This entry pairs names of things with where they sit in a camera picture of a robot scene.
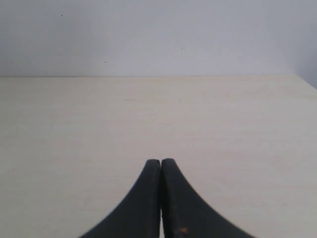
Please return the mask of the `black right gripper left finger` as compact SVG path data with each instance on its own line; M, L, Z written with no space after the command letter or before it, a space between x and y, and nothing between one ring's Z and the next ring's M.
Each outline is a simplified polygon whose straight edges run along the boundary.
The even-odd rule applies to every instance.
M117 207L83 238L158 238L160 161L146 161L138 179Z

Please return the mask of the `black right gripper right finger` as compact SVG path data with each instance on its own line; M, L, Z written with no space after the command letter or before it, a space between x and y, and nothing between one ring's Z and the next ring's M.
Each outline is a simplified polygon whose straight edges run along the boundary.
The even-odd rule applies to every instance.
M251 238L212 209L191 187L174 159L161 163L161 210L166 238Z

